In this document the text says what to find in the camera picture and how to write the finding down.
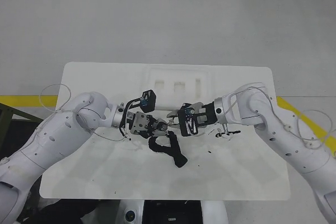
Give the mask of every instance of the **white tabletop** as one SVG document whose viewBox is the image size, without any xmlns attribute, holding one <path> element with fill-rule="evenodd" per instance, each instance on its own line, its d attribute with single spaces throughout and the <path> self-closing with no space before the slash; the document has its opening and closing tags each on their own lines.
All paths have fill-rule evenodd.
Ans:
<svg viewBox="0 0 336 224">
<path fill-rule="evenodd" d="M 206 104 L 249 82 L 264 82 L 276 103 L 272 72 L 265 67 L 72 62 L 66 64 L 62 77 L 73 96 L 97 91 L 117 104 L 155 89 L 161 81 L 167 88 L 155 90 L 161 108 L 194 103 L 186 101 L 194 99 Z M 169 89 L 171 83 L 181 88 L 182 82 L 184 96 L 169 97 L 175 94 Z M 62 87 L 58 105 L 67 97 Z M 152 113 L 156 118 L 165 118 L 166 114 Z M 40 194 L 44 198 L 287 200 L 290 188 L 286 163 L 253 127 L 231 125 L 230 130 L 242 133 L 226 141 L 208 135 L 182 137 L 176 130 L 182 154 L 188 159 L 182 168 L 177 168 L 170 156 L 151 151 L 148 140 L 140 136 L 133 136 L 131 142 L 93 136 L 44 173 Z M 116 129 L 100 128 L 97 132 L 121 137 Z"/>
</svg>

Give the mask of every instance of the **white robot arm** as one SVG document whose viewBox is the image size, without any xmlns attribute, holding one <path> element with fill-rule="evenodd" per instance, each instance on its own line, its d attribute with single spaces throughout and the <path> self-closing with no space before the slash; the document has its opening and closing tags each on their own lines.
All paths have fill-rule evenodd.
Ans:
<svg viewBox="0 0 336 224">
<path fill-rule="evenodd" d="M 105 109 L 111 110 L 105 118 Z M 80 94 L 46 118 L 28 142 L 0 163 L 0 223 L 13 224 L 33 183 L 82 146 L 98 127 L 118 126 L 123 108 L 97 92 Z"/>
<path fill-rule="evenodd" d="M 216 114 L 219 123 L 254 125 L 258 136 L 309 183 L 326 220 L 336 223 L 336 158 L 320 141 L 313 141 L 317 137 L 304 122 L 298 126 L 297 115 L 274 106 L 266 92 L 264 84 L 252 83 L 215 99 L 216 109 L 222 109 Z M 237 98 L 239 120 L 231 110 L 233 95 Z"/>
</svg>

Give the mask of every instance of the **yellow floor stripe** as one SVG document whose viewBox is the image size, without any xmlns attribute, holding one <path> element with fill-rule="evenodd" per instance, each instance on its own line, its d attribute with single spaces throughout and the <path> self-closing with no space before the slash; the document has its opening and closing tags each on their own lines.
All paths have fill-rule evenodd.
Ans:
<svg viewBox="0 0 336 224">
<path fill-rule="evenodd" d="M 57 96 L 41 96 L 46 107 L 56 107 Z M 0 96 L 0 103 L 7 106 L 41 107 L 39 96 Z"/>
<path fill-rule="evenodd" d="M 296 115 L 300 116 L 301 113 L 294 108 L 291 104 L 289 104 L 286 100 L 284 100 L 281 97 L 277 97 L 277 101 L 278 101 L 278 106 L 287 110 L 290 110 L 292 112 L 294 112 Z M 301 116 L 301 120 L 304 121 L 311 129 L 312 131 L 315 133 L 315 135 L 318 138 L 323 138 L 327 135 L 327 132 L 322 129 L 320 126 L 318 126 L 315 122 L 313 122 L 312 120 L 310 120 L 308 117 L 306 116 Z M 326 146 L 328 148 L 330 148 L 331 152 L 334 153 L 336 151 L 336 138 L 334 138 L 333 136 L 330 136 L 326 142 L 325 142 Z"/>
<path fill-rule="evenodd" d="M 58 96 L 42 96 L 41 100 L 43 104 L 47 107 L 56 107 L 57 97 Z M 41 107 L 39 103 L 39 96 L 0 96 L 0 102 L 7 106 L 13 106 L 13 107 L 15 106 Z M 294 112 L 296 115 L 300 115 L 300 112 L 283 98 L 277 97 L 277 103 L 281 108 L 290 110 Z M 318 126 L 308 117 L 303 115 L 301 117 L 301 120 L 303 120 L 312 129 L 312 131 L 318 138 L 322 138 L 327 134 L 325 130 L 323 130 L 320 126 Z M 325 144 L 328 148 L 330 148 L 332 152 L 336 151 L 336 138 L 330 136 L 326 140 Z"/>
</svg>

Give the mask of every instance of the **black cloth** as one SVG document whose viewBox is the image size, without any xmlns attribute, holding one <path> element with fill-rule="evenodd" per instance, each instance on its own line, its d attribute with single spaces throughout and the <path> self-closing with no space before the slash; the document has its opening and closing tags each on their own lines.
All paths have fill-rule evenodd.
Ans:
<svg viewBox="0 0 336 224">
<path fill-rule="evenodd" d="M 22 224 L 83 224 L 81 218 L 95 210 L 98 203 L 98 200 L 89 199 L 61 199 Z"/>
<path fill-rule="evenodd" d="M 148 146 L 153 152 L 162 152 L 165 154 L 170 155 L 173 157 L 174 164 L 178 167 L 181 168 L 188 162 L 188 159 L 182 155 L 180 152 L 180 147 L 179 143 L 177 140 L 177 136 L 174 134 L 172 131 L 168 131 L 168 138 L 170 141 L 170 147 L 168 146 L 160 146 L 159 144 L 156 143 L 157 137 L 151 137 L 148 140 Z"/>
</svg>

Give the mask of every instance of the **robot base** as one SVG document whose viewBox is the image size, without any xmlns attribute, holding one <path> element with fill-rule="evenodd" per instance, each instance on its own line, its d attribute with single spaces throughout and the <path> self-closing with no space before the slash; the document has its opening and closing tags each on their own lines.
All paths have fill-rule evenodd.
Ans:
<svg viewBox="0 0 336 224">
<path fill-rule="evenodd" d="M 116 224 L 228 224 L 221 200 L 121 200 Z"/>
</svg>

